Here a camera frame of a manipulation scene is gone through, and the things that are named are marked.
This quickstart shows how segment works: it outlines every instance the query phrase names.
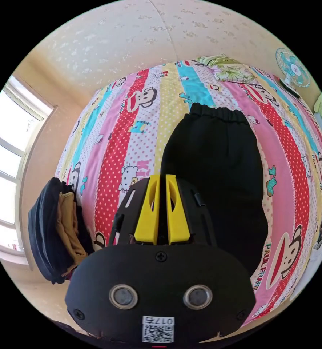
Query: window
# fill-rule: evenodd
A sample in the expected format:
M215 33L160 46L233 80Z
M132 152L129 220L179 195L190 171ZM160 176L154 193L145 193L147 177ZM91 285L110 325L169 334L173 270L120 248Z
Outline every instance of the window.
M11 76L0 93L0 247L24 252L16 229L17 186L26 151L37 126L53 111L35 93Z

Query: yellow plastic part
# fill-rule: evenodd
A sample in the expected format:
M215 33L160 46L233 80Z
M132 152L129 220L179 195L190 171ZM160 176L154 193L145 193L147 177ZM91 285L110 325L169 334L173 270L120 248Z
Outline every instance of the yellow plastic part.
M134 238L138 242L156 245L158 235L158 217L160 210L160 176L150 176L148 187L140 211Z
M176 176L173 174L166 175L166 199L169 244L188 241L190 239L188 223L186 221Z

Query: camera lens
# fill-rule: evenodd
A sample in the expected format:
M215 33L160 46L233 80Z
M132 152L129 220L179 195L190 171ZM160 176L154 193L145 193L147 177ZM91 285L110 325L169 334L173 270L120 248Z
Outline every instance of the camera lens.
M137 292L128 285L116 285L109 292L110 302L117 308L132 309L138 301Z
M190 287L184 294L184 304L193 310L207 307L212 301L212 291L205 285Z

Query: tan fabric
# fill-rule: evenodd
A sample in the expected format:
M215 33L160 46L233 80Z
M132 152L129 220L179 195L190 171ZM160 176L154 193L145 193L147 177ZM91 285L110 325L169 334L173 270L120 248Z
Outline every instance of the tan fabric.
M77 228L76 203L74 202L73 193L62 194L62 192L60 192L59 194L57 233L63 241L69 255L74 260L73 265L62 275L66 276L88 256L78 239L79 231Z

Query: blue stripe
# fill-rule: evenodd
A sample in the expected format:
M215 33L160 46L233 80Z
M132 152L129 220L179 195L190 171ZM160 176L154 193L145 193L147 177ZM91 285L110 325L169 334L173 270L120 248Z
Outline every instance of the blue stripe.
M256 72L256 74L258 74L262 79L264 79L270 87L272 87L277 94L279 95L279 97L287 103L287 105L289 106L290 110L293 112L293 114L297 117L298 121L299 121L299 125L302 128L303 132L306 134L306 137L309 141L309 144L312 148L312 150L316 153L316 155L318 156L318 148L316 147L316 144L309 132L309 130L306 128L304 120L302 118L302 116L300 115L298 109L294 106L294 104L280 91L279 86L277 84L275 84L274 82L272 82L269 78L265 77L264 75L260 74L256 69L253 68L253 70Z
M89 134L91 133L94 124L97 121L97 117L98 115L101 113L101 110L103 108L103 105L105 103L105 101L108 99L108 97L111 95L112 90L109 88L103 95L103 98L100 100L100 102L98 103L98 108L93 110L85 127L82 130L82 135L79 141L79 144L77 145L77 148L75 150L74 156L73 156L73 160L72 163L74 164L74 166L78 163L82 149L84 148L84 145L86 143L86 140L89 136Z
M189 103L187 99L183 98L188 104L190 109L192 103L200 103L202 105L208 105L212 107L215 103L213 102L212 96L208 89L205 87L204 83L199 79L196 71L193 67L188 67L182 65L181 67L177 64L177 69L179 76L187 76L188 80L182 80L181 83L184 89L184 95L189 96Z

